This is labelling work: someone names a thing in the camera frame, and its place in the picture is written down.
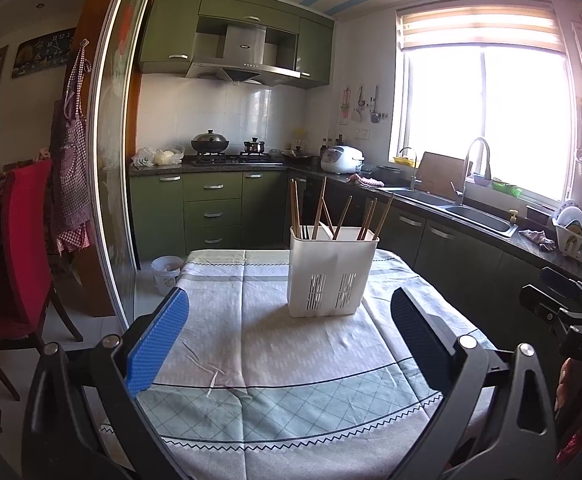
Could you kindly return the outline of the person right hand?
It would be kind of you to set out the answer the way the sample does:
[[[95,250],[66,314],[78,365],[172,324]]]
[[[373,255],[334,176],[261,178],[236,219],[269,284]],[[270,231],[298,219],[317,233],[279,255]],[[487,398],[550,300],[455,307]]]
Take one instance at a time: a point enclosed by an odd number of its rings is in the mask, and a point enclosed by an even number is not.
[[[582,451],[582,363],[574,359],[566,359],[560,369],[555,411],[561,421],[564,416],[571,416],[564,423],[569,439],[566,439],[563,431],[559,431],[564,445],[560,447],[556,462],[560,469],[564,469]]]

